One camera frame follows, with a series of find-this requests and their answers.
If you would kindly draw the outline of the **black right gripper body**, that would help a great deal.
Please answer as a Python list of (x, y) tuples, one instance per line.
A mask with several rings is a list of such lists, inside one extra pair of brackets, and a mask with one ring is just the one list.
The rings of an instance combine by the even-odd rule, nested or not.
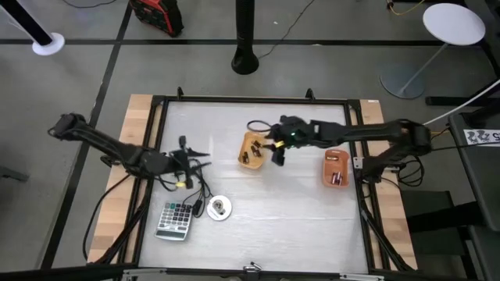
[(271, 157), (271, 161), (278, 166), (284, 165), (284, 153), (287, 148), (309, 145), (315, 134), (314, 125), (297, 116), (281, 116), (280, 122), (273, 124), (271, 130), (278, 132), (278, 138), (273, 140), (277, 149), (272, 151)]

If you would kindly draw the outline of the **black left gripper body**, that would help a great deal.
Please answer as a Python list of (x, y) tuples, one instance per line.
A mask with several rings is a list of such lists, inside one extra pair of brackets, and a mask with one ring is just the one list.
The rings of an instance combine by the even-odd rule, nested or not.
[[(179, 149), (171, 151), (168, 155), (163, 154), (161, 157), (161, 169), (158, 176), (155, 178), (160, 182), (165, 190), (176, 190), (179, 187), (191, 189), (193, 182), (191, 176), (190, 158), (188, 156), (187, 138), (185, 136), (179, 137)], [(184, 174), (184, 180), (178, 180), (176, 183), (167, 182), (162, 178), (163, 174), (173, 173), (174, 175)]]

